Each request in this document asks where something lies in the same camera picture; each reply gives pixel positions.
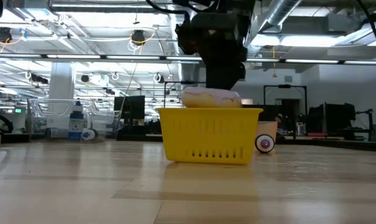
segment workstation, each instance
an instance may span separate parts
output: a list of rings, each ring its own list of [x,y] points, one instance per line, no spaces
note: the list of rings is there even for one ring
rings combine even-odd
[[[376,0],[0,0],[0,223],[376,223]]]

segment wooden floor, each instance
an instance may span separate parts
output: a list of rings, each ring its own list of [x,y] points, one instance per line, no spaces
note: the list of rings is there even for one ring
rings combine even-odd
[[[376,223],[376,152],[277,146],[182,164],[148,142],[0,147],[0,223]]]

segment wheel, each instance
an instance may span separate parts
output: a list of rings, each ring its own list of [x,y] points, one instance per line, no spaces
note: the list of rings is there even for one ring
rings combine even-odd
[[[268,153],[275,148],[275,141],[268,134],[260,134],[255,139],[255,148],[262,153]]]
[[[0,128],[0,132],[2,132],[2,133],[11,133],[12,130],[14,130],[14,126],[12,125],[12,123],[7,118],[5,118],[5,117],[3,117],[3,116],[0,115],[0,120],[2,122],[4,122],[4,124],[7,127],[7,129]]]

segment ceiling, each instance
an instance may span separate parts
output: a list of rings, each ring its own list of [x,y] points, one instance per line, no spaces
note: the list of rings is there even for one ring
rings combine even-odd
[[[258,2],[255,8],[258,18],[268,11],[270,2],[263,1],[262,4]],[[156,3],[162,7],[175,7],[171,1],[160,0]],[[366,0],[365,3],[369,10],[376,12],[375,1]],[[181,22],[181,19],[174,15],[159,14],[142,0],[58,0],[52,1],[51,6],[53,7],[47,7],[45,4],[41,6],[37,1],[26,0],[22,9],[8,7],[0,19],[0,27],[12,28],[12,40],[10,45],[4,46],[0,43],[0,52],[9,54],[183,55],[176,44],[177,37],[174,33],[175,25]],[[277,34],[263,32],[253,40],[249,47],[249,56],[333,60],[373,59],[376,57],[376,47],[368,45],[374,44],[374,37],[369,27],[363,26],[363,20],[363,13],[352,1],[304,0],[285,20],[281,32]],[[145,38],[150,39],[141,49],[131,44],[130,35],[134,30],[143,30]],[[366,36],[366,41],[360,44],[355,43]],[[364,53],[356,54],[356,47]],[[199,69],[196,67],[202,67],[199,63],[115,62],[75,62],[74,66],[77,89],[75,95],[87,98],[109,95],[105,94],[104,90],[83,89],[97,85],[92,82],[83,83],[82,75],[99,76],[106,80],[105,85],[109,88],[127,87],[135,69],[131,86],[143,90],[131,90],[127,94],[145,94],[151,98],[164,94],[162,90],[153,91],[154,88],[163,88],[163,84],[154,81],[154,75],[160,74],[168,81],[199,80]],[[256,63],[247,69],[265,70],[271,66],[271,63]],[[51,62],[48,61],[0,58],[0,85],[36,86],[36,83],[27,79],[30,73],[51,81],[51,67]],[[308,66],[286,64],[280,68],[302,71]],[[48,86],[40,86],[42,88],[0,90],[0,98],[47,97]],[[171,91],[168,97],[178,98],[181,88],[180,85],[173,86],[175,91]],[[117,94],[122,96],[125,92],[118,91]]]

